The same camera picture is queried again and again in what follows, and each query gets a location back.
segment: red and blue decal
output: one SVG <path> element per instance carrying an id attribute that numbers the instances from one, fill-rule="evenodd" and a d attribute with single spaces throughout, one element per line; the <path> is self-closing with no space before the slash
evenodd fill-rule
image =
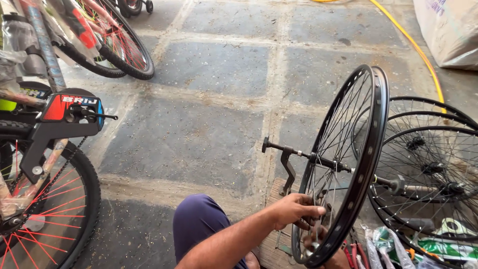
<path id="1" fill-rule="evenodd" d="M 60 121 L 65 116 L 65 111 L 70 107 L 70 105 L 76 104 L 80 106 L 89 106 L 95 107 L 98 113 L 103 113 L 101 107 L 101 101 L 96 97 L 81 97 L 81 96 L 72 96 L 64 94 L 55 94 L 52 96 L 46 111 L 43 113 L 42 120 L 47 121 Z"/>

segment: red pliers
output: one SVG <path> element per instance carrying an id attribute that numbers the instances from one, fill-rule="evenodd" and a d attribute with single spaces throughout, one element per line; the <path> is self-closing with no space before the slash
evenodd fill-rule
<path id="1" fill-rule="evenodd" d="M 352 227 L 352 229 L 350 230 L 350 238 L 352 239 L 352 244 L 350 244 L 350 247 L 352 248 L 352 262 L 354 264 L 354 268 L 359 269 L 357 264 L 357 249 L 359 249 L 358 253 L 360 254 L 360 256 L 362 256 L 362 261 L 364 263 L 365 269 L 370 269 L 369 260 L 365 255 L 365 252 L 363 251 L 362 244 L 358 241 L 359 237 L 357 236 L 357 232 L 355 231 L 354 227 Z"/>
<path id="2" fill-rule="evenodd" d="M 347 248 L 347 240 L 344 240 L 344 243 L 342 244 L 342 250 L 344 251 L 345 256 L 347 256 L 348 265 L 350 266 L 350 269 L 355 269 L 354 263 L 351 258 L 352 256 L 350 255 L 350 252 L 348 251 L 348 248 Z"/>

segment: person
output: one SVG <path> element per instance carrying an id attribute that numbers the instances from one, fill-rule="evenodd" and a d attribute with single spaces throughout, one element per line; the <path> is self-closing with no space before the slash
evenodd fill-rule
<path id="1" fill-rule="evenodd" d="M 231 225 L 212 198 L 205 194 L 190 195 L 178 205 L 173 217 L 176 269 L 259 269 L 257 246 L 270 232 L 291 223 L 309 230 L 314 225 L 311 219 L 325 213 L 325 208 L 312 205 L 310 196 L 291 193 Z M 317 230 L 320 230 L 319 239 L 327 234 L 323 226 L 314 227 L 314 232 L 304 238 L 306 247 L 311 245 Z M 350 269 L 350 266 L 339 249 L 321 269 Z"/>

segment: training wheel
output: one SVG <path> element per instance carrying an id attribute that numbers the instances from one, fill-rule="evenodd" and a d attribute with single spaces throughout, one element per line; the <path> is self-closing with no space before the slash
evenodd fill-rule
<path id="1" fill-rule="evenodd" d="M 152 1 L 151 1 L 151 0 L 147 0 L 147 1 L 146 1 L 146 11 L 147 11 L 148 13 L 152 13 L 152 10 L 153 10 Z"/>

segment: brij logo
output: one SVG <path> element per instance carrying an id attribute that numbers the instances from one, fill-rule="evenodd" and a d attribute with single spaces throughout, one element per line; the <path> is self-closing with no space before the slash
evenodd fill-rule
<path id="1" fill-rule="evenodd" d="M 33 97 L 36 97 L 36 98 L 41 98 L 45 95 L 44 91 L 26 89 L 26 88 L 20 88 L 20 92 L 24 95 L 33 96 Z"/>
<path id="2" fill-rule="evenodd" d="M 73 103 L 81 103 L 81 104 L 90 104 L 94 105 L 98 102 L 97 99 L 88 99 L 85 97 L 71 97 L 71 96 L 63 96 L 63 102 L 73 102 Z"/>

